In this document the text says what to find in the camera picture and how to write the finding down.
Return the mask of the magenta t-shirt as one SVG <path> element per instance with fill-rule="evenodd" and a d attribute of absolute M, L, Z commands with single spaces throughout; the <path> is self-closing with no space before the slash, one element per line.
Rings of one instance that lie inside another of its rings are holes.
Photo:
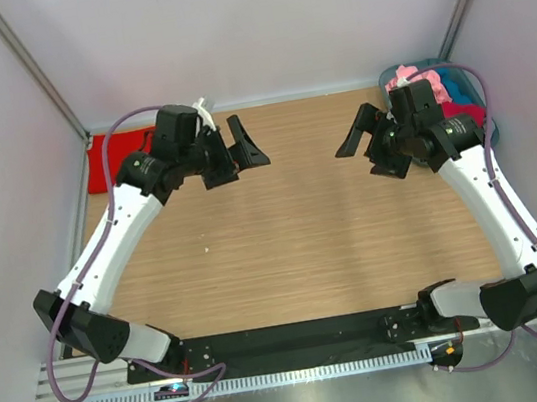
<path fill-rule="evenodd" d="M 483 106 L 472 103 L 458 104 L 456 102 L 445 102 L 441 103 L 440 106 L 446 119 L 464 114 L 473 119 L 480 127 L 484 125 L 486 110 Z"/>

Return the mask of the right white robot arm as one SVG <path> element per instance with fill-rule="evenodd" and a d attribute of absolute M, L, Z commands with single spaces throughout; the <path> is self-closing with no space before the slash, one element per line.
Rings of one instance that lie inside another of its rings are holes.
<path fill-rule="evenodd" d="M 429 288 L 418 310 L 429 333 L 442 333 L 454 317 L 486 318 L 512 331 L 537 318 L 537 222 L 520 201 L 495 161 L 485 157 L 484 131 L 469 115 L 446 117 L 426 80 L 392 90 L 390 109 L 362 104 L 339 158 L 356 153 L 370 135 L 366 157 L 371 173 L 404 179 L 419 160 L 455 191 L 495 252 L 501 277 L 494 282 L 447 281 Z"/>

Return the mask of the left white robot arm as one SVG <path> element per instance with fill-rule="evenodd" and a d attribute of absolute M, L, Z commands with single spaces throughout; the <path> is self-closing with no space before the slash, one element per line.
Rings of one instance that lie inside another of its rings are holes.
<path fill-rule="evenodd" d="M 226 146 L 204 100 L 153 111 L 150 150 L 128 154 L 114 175 L 109 159 L 102 158 L 109 199 L 104 215 L 68 275 L 54 291 L 39 291 L 33 307 L 51 343 L 60 341 L 104 364 L 121 358 L 145 361 L 152 372 L 170 378 L 183 362 L 173 337 L 109 313 L 123 271 L 185 179 L 198 176 L 210 190 L 270 160 L 234 115 L 227 120 L 233 145 Z"/>

